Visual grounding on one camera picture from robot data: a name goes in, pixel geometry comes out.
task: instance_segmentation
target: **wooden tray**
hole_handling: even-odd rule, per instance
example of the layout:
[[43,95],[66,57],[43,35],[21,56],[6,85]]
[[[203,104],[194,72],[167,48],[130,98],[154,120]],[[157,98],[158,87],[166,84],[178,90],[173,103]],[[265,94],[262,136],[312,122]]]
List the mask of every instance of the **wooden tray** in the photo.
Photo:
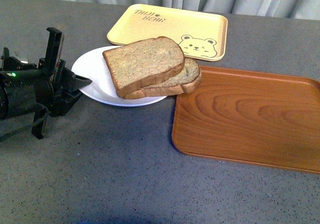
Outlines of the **wooden tray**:
[[115,45],[166,36],[186,57],[218,61],[226,51],[228,20],[212,13],[146,4],[131,5],[107,34]]
[[320,173],[320,83],[309,78],[201,66],[178,95],[172,141],[182,153]]

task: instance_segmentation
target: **bread slice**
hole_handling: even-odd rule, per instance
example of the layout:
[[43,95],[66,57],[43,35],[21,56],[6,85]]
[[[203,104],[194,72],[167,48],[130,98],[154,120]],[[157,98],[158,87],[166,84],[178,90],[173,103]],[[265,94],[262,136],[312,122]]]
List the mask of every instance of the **bread slice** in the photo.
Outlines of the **bread slice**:
[[185,64],[180,46],[164,36],[109,49],[102,55],[120,98],[168,80],[180,73]]
[[185,58],[183,70],[168,80],[146,86],[133,93],[125,95],[124,99],[139,99],[145,97],[172,96],[193,92],[201,82],[201,69],[192,58]]

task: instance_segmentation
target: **gray countertop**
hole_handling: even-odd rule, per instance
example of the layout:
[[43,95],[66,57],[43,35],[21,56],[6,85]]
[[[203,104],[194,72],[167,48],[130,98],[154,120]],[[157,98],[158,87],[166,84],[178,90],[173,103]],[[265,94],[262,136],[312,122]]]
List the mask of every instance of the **gray countertop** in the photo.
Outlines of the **gray countertop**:
[[[71,68],[111,46],[106,35],[127,6],[0,0],[0,49],[45,56],[49,32],[65,34]],[[320,80],[320,21],[223,14],[225,56],[201,65]],[[0,223],[320,223],[320,175],[179,153],[171,141],[174,96],[117,107],[82,96],[45,137],[23,129],[0,142]],[[33,121],[0,123],[0,136]]]

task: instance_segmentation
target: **cartoon bear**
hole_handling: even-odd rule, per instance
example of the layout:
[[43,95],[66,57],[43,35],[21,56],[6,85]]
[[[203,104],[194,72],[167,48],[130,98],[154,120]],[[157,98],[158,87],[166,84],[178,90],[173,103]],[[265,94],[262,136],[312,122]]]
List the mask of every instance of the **cartoon bear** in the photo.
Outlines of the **cartoon bear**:
[[184,54],[189,54],[196,57],[213,58],[217,55],[215,45],[217,42],[214,39],[199,39],[193,38],[191,35],[183,35],[179,46]]

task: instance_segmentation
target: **white plate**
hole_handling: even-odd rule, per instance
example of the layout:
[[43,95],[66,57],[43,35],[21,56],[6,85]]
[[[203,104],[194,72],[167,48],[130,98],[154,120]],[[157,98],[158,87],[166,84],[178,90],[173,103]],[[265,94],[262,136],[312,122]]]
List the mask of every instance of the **white plate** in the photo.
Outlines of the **white plate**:
[[91,50],[80,56],[72,66],[72,71],[79,76],[92,80],[90,85],[82,87],[80,91],[86,96],[105,104],[120,107],[138,107],[159,102],[166,96],[145,97],[125,100],[116,94],[109,69],[102,52],[119,46],[106,46]]

